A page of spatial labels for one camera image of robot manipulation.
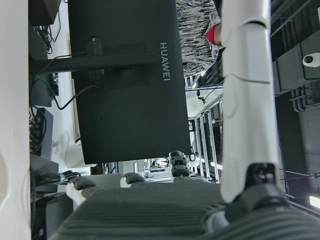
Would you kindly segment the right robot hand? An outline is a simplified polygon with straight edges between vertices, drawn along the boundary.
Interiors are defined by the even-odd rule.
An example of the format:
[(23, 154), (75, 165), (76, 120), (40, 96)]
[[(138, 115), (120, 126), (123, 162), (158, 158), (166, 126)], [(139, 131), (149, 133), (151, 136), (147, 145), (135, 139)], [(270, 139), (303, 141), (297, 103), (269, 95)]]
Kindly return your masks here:
[(54, 240), (317, 240), (320, 220), (279, 188), (271, 3), (222, 7), (223, 156), (220, 184), (181, 177), (90, 188)]

